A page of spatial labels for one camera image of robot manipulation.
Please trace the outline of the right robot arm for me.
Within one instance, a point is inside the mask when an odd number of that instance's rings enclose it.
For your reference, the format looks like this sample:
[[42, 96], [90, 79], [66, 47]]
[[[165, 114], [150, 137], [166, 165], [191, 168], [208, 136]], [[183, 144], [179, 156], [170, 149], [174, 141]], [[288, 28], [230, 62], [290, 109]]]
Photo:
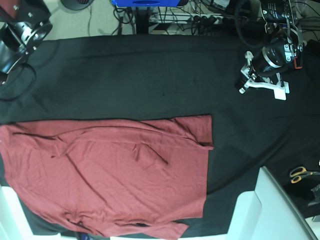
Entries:
[[37, 79], [35, 69], [28, 63], [45, 37], [53, 28], [51, 12], [43, 0], [2, 0], [0, 2], [0, 92], [10, 85], [9, 74], [16, 68], [30, 69]]

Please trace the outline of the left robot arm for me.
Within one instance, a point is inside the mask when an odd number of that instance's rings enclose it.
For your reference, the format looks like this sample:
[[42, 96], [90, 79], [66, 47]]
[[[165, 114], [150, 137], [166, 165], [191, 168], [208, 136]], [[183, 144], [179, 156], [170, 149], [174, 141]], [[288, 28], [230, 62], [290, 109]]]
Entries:
[[248, 89], [272, 90], [274, 98], [286, 100], [290, 93], [289, 83], [281, 74], [291, 67], [302, 68], [302, 52], [305, 44], [290, 0], [262, 0], [260, 12], [264, 20], [265, 35], [257, 44], [246, 41], [241, 27], [240, 11], [246, 3], [237, 2], [234, 10], [234, 23], [240, 40], [249, 48], [259, 49], [258, 54], [247, 51], [245, 64], [240, 72], [243, 78], [236, 84], [238, 91], [244, 94]]

